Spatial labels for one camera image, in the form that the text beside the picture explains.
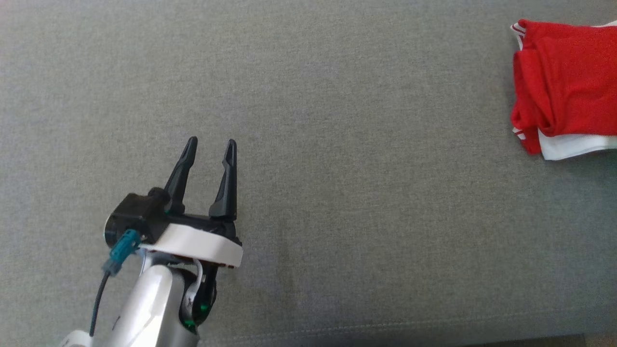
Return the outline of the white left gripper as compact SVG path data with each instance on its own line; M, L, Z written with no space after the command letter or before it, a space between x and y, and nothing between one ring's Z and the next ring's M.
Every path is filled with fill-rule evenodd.
M237 218L237 143L229 140L223 176L208 218L183 214L188 175L198 138L188 139L165 191L170 222L155 244L140 244L140 332L195 334L205 323L217 297L221 267L238 267L243 250L233 221Z

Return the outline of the red basketball jersey white sleeves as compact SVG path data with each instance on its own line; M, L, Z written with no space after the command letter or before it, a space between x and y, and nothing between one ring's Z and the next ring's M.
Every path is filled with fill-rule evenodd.
M519 46L511 123L527 154L556 161L617 150L617 20L521 19L510 28Z

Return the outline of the grey fabric sofa seat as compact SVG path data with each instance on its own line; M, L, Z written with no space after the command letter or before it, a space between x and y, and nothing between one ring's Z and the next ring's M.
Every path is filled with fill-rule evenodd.
M0 0L0 347L87 330L107 217L238 144L241 266L199 347L617 333L617 151L512 132L509 26L617 0Z

